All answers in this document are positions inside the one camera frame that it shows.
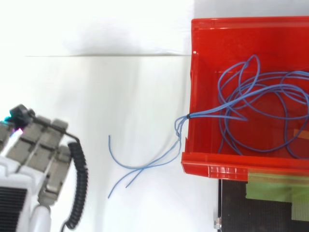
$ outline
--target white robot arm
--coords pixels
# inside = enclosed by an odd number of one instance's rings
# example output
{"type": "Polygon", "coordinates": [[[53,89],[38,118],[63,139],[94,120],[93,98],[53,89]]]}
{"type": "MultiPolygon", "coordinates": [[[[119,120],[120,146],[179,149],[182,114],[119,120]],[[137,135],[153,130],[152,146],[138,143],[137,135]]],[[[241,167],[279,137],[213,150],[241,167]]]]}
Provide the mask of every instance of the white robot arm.
{"type": "Polygon", "coordinates": [[[0,156],[0,232],[50,231],[50,206],[58,199],[72,159],[77,169],[75,201],[61,231],[65,226],[74,229],[83,212],[88,180],[78,138],[66,132],[66,122],[36,117],[23,105],[10,113],[0,122],[0,151],[15,131],[23,132],[6,156],[0,156]],[[59,146],[64,135],[76,142],[59,146]]]}

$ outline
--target blue cable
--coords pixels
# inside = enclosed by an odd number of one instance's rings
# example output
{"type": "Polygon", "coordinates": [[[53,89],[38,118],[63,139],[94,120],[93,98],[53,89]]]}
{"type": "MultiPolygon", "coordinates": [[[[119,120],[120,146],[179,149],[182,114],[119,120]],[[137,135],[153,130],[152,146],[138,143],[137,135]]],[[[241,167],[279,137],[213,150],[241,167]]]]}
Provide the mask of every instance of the blue cable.
{"type": "Polygon", "coordinates": [[[133,177],[133,179],[127,184],[126,188],[146,169],[149,168],[154,168],[162,165],[166,165],[168,163],[171,163],[173,160],[175,160],[181,151],[182,147],[182,129],[185,121],[187,119],[191,118],[201,118],[201,117],[215,117],[219,118],[219,128],[220,132],[222,135],[222,141],[219,147],[218,153],[221,152],[222,147],[224,143],[227,143],[237,154],[243,155],[243,153],[240,151],[238,146],[241,146],[245,149],[256,151],[256,152],[272,152],[275,150],[278,150],[280,148],[286,147],[288,150],[289,154],[293,156],[296,159],[301,159],[299,156],[294,154],[292,150],[289,147],[289,144],[299,136],[299,134],[302,132],[304,127],[306,126],[308,120],[309,120],[309,94],[306,93],[303,89],[301,89],[298,86],[291,85],[291,84],[285,84],[284,80],[285,79],[300,79],[300,80],[309,80],[309,72],[304,72],[304,71],[293,71],[293,72],[267,72],[267,73],[260,73],[261,70],[261,64],[260,60],[257,55],[252,55],[249,57],[249,59],[246,62],[239,62],[227,70],[225,70],[222,75],[220,76],[218,80],[218,100],[221,105],[201,111],[201,112],[196,112],[196,113],[191,113],[187,116],[182,116],[179,117],[178,119],[175,120],[174,122],[174,129],[176,132],[177,140],[173,144],[173,146],[166,151],[162,156],[159,158],[153,160],[152,162],[148,163],[145,166],[142,167],[130,167],[121,164],[113,155],[112,149],[111,149],[111,136],[109,136],[109,151],[112,156],[112,159],[121,167],[124,167],[126,169],[131,170],[129,173],[124,175],[120,180],[117,181],[117,183],[113,186],[108,198],[110,198],[111,194],[113,193],[114,189],[116,186],[127,176],[131,175],[132,173],[137,174],[133,177]],[[256,73],[253,77],[246,79],[245,81],[242,82],[242,76],[244,71],[248,68],[249,64],[251,63],[252,60],[256,61],[256,73]],[[225,82],[223,80],[225,79],[226,75],[230,72],[232,72],[234,69],[239,69],[235,74],[233,74],[231,77],[229,77],[225,82]],[[224,87],[234,78],[238,78],[238,87],[226,98],[223,97],[222,91],[224,87]],[[264,81],[269,81],[269,80],[276,80],[279,79],[280,83],[279,84],[273,84],[273,85],[266,85],[263,84],[264,81]],[[259,98],[264,96],[265,94],[270,94],[273,93],[275,94],[283,107],[284,110],[284,116],[276,116],[276,115],[270,115],[265,112],[262,112],[255,107],[252,106],[252,103],[257,101],[259,98]],[[281,94],[284,94],[286,97],[289,99],[300,103],[304,104],[307,106],[307,113],[303,116],[298,116],[298,117],[289,117],[288,116],[288,111],[286,104],[281,97],[281,94]],[[271,148],[271,149],[257,149],[254,147],[249,147],[242,142],[238,141],[231,131],[229,130],[229,121],[230,119],[234,120],[241,120],[241,121],[248,121],[246,117],[244,117],[240,112],[238,112],[239,109],[249,107],[252,110],[256,111],[259,114],[265,115],[267,117],[271,118],[276,118],[278,120],[284,120],[284,130],[283,130],[283,135],[284,135],[284,143],[281,144],[280,146],[271,148]],[[300,130],[298,133],[290,140],[287,138],[287,127],[288,127],[288,122],[290,120],[298,120],[298,119],[304,119],[304,124],[301,126],[300,130]],[[163,162],[161,164],[158,164],[159,161],[161,161],[167,154],[169,154],[175,147],[178,146],[178,152],[177,154],[169,161],[163,162]]]}

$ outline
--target tangled blue wire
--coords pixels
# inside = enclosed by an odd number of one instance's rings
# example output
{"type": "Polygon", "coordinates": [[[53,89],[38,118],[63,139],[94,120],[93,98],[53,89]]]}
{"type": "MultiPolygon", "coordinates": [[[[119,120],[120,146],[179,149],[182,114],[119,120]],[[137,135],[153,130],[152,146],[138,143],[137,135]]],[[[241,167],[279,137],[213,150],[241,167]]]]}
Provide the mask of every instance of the tangled blue wire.
{"type": "Polygon", "coordinates": [[[121,182],[124,178],[126,178],[128,175],[132,173],[136,173],[136,175],[133,177],[133,179],[129,182],[129,184],[126,186],[126,188],[141,174],[146,169],[149,168],[154,168],[162,165],[166,165],[168,163],[171,163],[173,160],[175,160],[181,151],[182,147],[182,129],[183,129],[183,124],[187,119],[192,119],[192,118],[197,118],[197,117],[216,117],[219,118],[219,127],[220,127],[220,132],[222,134],[222,142],[219,148],[218,153],[221,152],[221,149],[223,147],[224,142],[227,143],[237,154],[243,155],[242,152],[239,149],[239,146],[256,151],[256,152],[272,152],[275,150],[278,150],[280,148],[286,147],[288,152],[293,156],[294,158],[300,159],[299,156],[294,154],[292,150],[289,147],[289,144],[298,137],[298,135],[302,132],[304,127],[306,126],[308,119],[309,119],[309,94],[306,93],[303,89],[301,89],[298,86],[291,85],[291,84],[285,84],[284,80],[285,79],[302,79],[302,80],[309,80],[309,72],[304,72],[304,71],[293,71],[293,72],[267,72],[267,73],[260,73],[260,60],[257,55],[252,55],[247,61],[244,62],[239,62],[230,68],[228,68],[222,75],[220,76],[218,80],[218,99],[220,102],[220,106],[217,106],[213,109],[201,111],[201,112],[196,112],[196,113],[190,113],[186,116],[182,116],[178,119],[175,120],[174,123],[174,128],[176,131],[176,136],[177,140],[173,144],[173,146],[165,152],[161,157],[155,159],[154,161],[150,162],[149,164],[143,166],[143,167],[129,167],[121,164],[113,155],[112,149],[111,149],[111,136],[109,136],[109,150],[110,154],[113,158],[113,160],[119,164],[121,167],[124,167],[126,169],[130,169],[129,173],[124,175],[120,180],[117,181],[117,183],[114,185],[112,188],[108,198],[111,196],[112,192],[114,191],[115,187],[121,182]],[[242,76],[243,72],[248,68],[249,63],[251,62],[252,59],[256,60],[257,68],[256,68],[256,74],[255,76],[245,80],[242,82],[242,76]],[[228,72],[231,72],[233,69],[238,69],[240,68],[239,71],[237,71],[234,75],[229,77],[225,82],[223,82],[224,77],[228,72]],[[222,95],[222,90],[224,87],[234,78],[238,77],[238,87],[226,98],[223,97],[222,95]],[[275,84],[275,85],[265,85],[262,84],[261,82],[267,81],[267,80],[273,80],[273,79],[279,79],[280,83],[275,84]],[[265,94],[268,93],[274,93],[276,96],[279,98],[283,110],[284,110],[284,117],[281,116],[275,116],[275,115],[270,115],[265,112],[262,112],[252,106],[252,103],[257,101],[259,98],[264,96],[265,94]],[[298,117],[289,117],[288,116],[288,110],[286,107],[286,104],[282,98],[282,94],[287,96],[288,98],[292,99],[293,101],[306,105],[307,107],[307,113],[303,116],[298,116],[298,117]],[[242,142],[238,141],[231,133],[229,130],[229,120],[234,119],[234,120],[242,120],[242,121],[248,121],[246,117],[244,117],[241,113],[238,112],[239,109],[242,109],[244,107],[250,107],[254,111],[271,117],[271,118],[276,118],[280,120],[284,120],[284,143],[281,144],[280,146],[271,148],[271,149],[256,149],[253,147],[249,147],[242,142]],[[292,139],[287,138],[287,126],[288,126],[288,121],[289,120],[299,120],[299,119],[304,119],[304,124],[300,128],[297,134],[292,139]],[[163,163],[158,163],[160,160],[162,160],[169,152],[171,152],[176,146],[178,146],[178,152],[177,154],[170,159],[169,161],[163,162],[163,163]]]}

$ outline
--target red plastic bin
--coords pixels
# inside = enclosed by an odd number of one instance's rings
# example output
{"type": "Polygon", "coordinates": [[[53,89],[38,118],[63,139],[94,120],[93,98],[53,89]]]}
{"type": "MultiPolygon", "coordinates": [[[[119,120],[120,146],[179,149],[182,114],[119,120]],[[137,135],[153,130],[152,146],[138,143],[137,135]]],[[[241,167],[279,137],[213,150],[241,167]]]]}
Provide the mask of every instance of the red plastic bin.
{"type": "MultiPolygon", "coordinates": [[[[191,102],[190,112],[214,108],[219,104],[217,82],[230,66],[259,56],[261,73],[274,71],[309,71],[309,17],[211,18],[192,21],[191,102]]],[[[244,80],[255,74],[250,65],[244,80]]],[[[309,81],[287,81],[309,92],[309,81]]],[[[237,82],[229,84],[235,89],[237,82]]],[[[282,105],[274,94],[257,101],[257,107],[269,114],[284,116],[282,105]]],[[[306,106],[287,101],[289,116],[304,115],[306,106]]],[[[270,149],[283,143],[283,120],[260,115],[248,107],[242,112],[249,119],[230,121],[230,130],[243,143],[270,149]]],[[[292,138],[304,120],[289,122],[287,135],[292,138]]],[[[211,178],[248,180],[248,172],[309,176],[309,160],[295,159],[286,148],[260,153],[241,148],[240,156],[222,140],[217,118],[189,120],[189,132],[182,155],[186,173],[211,178]]],[[[290,145],[295,154],[309,158],[309,140],[296,138],[290,145]]]]}

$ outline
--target black vent grille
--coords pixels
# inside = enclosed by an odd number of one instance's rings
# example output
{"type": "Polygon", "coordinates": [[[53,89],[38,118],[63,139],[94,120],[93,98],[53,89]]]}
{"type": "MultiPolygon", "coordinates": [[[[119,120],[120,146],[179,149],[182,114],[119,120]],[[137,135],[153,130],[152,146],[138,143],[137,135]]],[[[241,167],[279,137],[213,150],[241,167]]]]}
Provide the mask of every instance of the black vent grille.
{"type": "Polygon", "coordinates": [[[0,232],[15,232],[27,190],[0,187],[0,232]]]}

